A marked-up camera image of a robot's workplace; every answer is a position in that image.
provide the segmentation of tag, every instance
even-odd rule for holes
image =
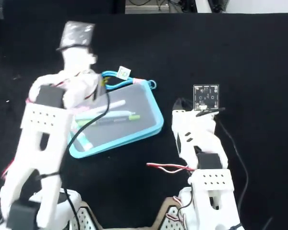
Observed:
[[[127,69],[124,66],[120,66],[119,71],[117,73],[117,77],[122,80],[127,80],[130,76],[131,69]]]

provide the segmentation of red and white wire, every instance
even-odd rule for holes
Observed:
[[[188,166],[184,166],[184,165],[179,165],[179,164],[157,164],[157,163],[147,163],[146,164],[149,167],[154,167],[154,168],[158,168],[161,169],[163,171],[165,171],[166,173],[178,173],[182,170],[188,170],[188,171],[194,171],[194,169],[188,167]],[[178,168],[177,170],[174,171],[169,171],[167,169],[165,169],[164,167],[172,167],[172,168]]]
[[[6,174],[8,173],[9,168],[13,164],[13,162],[14,162],[14,159],[8,164],[8,166],[5,167],[5,169],[2,172],[1,179],[5,179]]]

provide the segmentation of black fabric surface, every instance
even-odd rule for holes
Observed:
[[[242,204],[245,229],[288,228],[288,14],[116,15],[78,17],[97,23],[96,71],[132,69],[154,79],[165,123],[160,134],[81,160],[67,157],[68,188],[78,191],[106,228],[150,226],[167,196],[187,185],[187,174],[166,174],[146,162],[183,163],[171,132],[178,97],[193,84],[220,84],[219,116],[250,174]],[[32,82],[63,68],[58,47],[65,21],[0,22],[0,174],[13,158],[24,100]],[[245,175],[228,138],[235,196]],[[37,190],[28,183],[24,196]]]

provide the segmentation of black cable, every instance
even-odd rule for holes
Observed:
[[[203,116],[203,115],[206,115],[206,114],[215,113],[215,112],[222,112],[222,111],[224,111],[224,110],[225,110],[225,108],[202,110],[202,111],[200,111],[200,112],[196,115],[196,117]]]
[[[240,156],[240,154],[239,154],[239,152],[238,152],[237,146],[236,146],[235,141],[234,141],[234,139],[232,138],[231,134],[225,129],[224,125],[222,124],[222,122],[221,122],[219,119],[217,119],[217,118],[215,118],[215,119],[216,119],[216,121],[219,123],[219,125],[221,126],[221,128],[223,129],[223,131],[225,132],[225,134],[226,134],[226,135],[229,137],[229,139],[231,140],[231,143],[232,143],[232,145],[233,145],[233,147],[234,147],[234,149],[235,149],[236,155],[237,155],[237,157],[238,157],[238,159],[239,159],[239,161],[240,161],[240,163],[241,163],[241,165],[242,165],[242,167],[243,167],[243,169],[244,169],[244,171],[245,171],[245,176],[246,176],[245,185],[244,185],[244,189],[243,189],[243,191],[242,191],[242,193],[241,193],[241,195],[240,195],[240,198],[238,199],[238,205],[237,205],[238,215],[240,216],[241,204],[242,204],[244,195],[245,195],[246,190],[247,190],[248,185],[249,185],[249,173],[248,173],[248,170],[246,169],[246,166],[245,166],[245,164],[244,164],[244,162],[243,162],[243,160],[242,160],[242,158],[241,158],[241,156]]]
[[[264,227],[263,227],[262,230],[267,230],[268,227],[269,227],[269,225],[270,225],[270,223],[272,222],[272,220],[273,220],[273,217],[270,217],[270,218],[268,219],[268,221],[266,222],[266,224],[264,225]]]
[[[63,188],[64,189],[64,193],[66,195],[66,199],[68,201],[68,203],[71,205],[71,208],[72,208],[72,212],[73,214],[75,215],[75,218],[76,218],[76,222],[77,222],[77,227],[78,227],[78,230],[80,230],[80,221],[79,221],[79,218],[78,218],[78,215],[77,215],[77,211],[75,209],[75,206],[72,204],[72,201],[67,193],[67,189],[66,188]]]
[[[72,137],[72,139],[70,140],[70,142],[68,143],[66,149],[65,149],[65,152],[64,152],[64,155],[67,154],[67,152],[69,151],[69,148],[72,146],[72,144],[74,143],[74,141],[77,139],[77,137],[79,136],[79,134],[81,132],[83,132],[83,130],[85,130],[87,127],[89,127],[92,123],[94,123],[95,121],[99,120],[100,118],[102,118],[104,115],[107,114],[107,112],[109,111],[109,107],[110,107],[110,96],[108,93],[106,93],[106,96],[107,96],[107,108],[106,110],[100,114],[99,116],[95,117],[94,119],[92,119],[91,121],[89,121],[88,123],[86,123],[84,126],[82,126],[78,132],[75,133],[75,135]],[[80,222],[79,222],[79,218],[77,216],[77,211],[71,201],[71,199],[69,198],[69,195],[67,193],[67,189],[66,188],[63,188],[64,189],[64,193],[66,195],[66,198],[67,198],[67,201],[68,203],[70,204],[71,208],[72,208],[72,212],[76,218],[76,221],[77,221],[77,226],[78,226],[78,230],[80,230]]]
[[[177,217],[178,217],[180,223],[182,223],[182,227],[183,227],[184,230],[186,230],[186,229],[185,229],[185,227],[184,227],[183,222],[182,222],[181,219],[180,219],[179,213],[181,212],[181,210],[182,210],[183,208],[186,208],[186,207],[190,206],[190,205],[192,204],[192,201],[193,201],[193,187],[192,187],[192,184],[191,184],[191,199],[190,199],[190,202],[189,202],[187,205],[180,207],[180,208],[178,209],[178,211],[177,211]]]
[[[149,3],[151,0],[147,0],[146,2],[142,3],[142,4],[135,4],[134,2],[132,2],[131,0],[129,0],[129,2],[132,4],[132,5],[135,5],[135,6],[144,6],[146,5],[147,3]]]
[[[158,0],[156,0],[156,4],[157,4],[157,7],[158,7],[158,11],[161,11],[161,6],[162,4],[165,2],[166,0],[162,0],[162,2],[160,4],[158,4]]]
[[[173,8],[176,10],[176,12],[179,13],[179,10],[177,10],[177,8],[176,8],[176,6],[178,6],[178,4],[174,3],[172,0],[168,0],[168,5],[170,5],[170,4],[173,6]]]

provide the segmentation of small circuit board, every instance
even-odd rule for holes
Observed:
[[[219,85],[193,85],[194,110],[219,108]]]

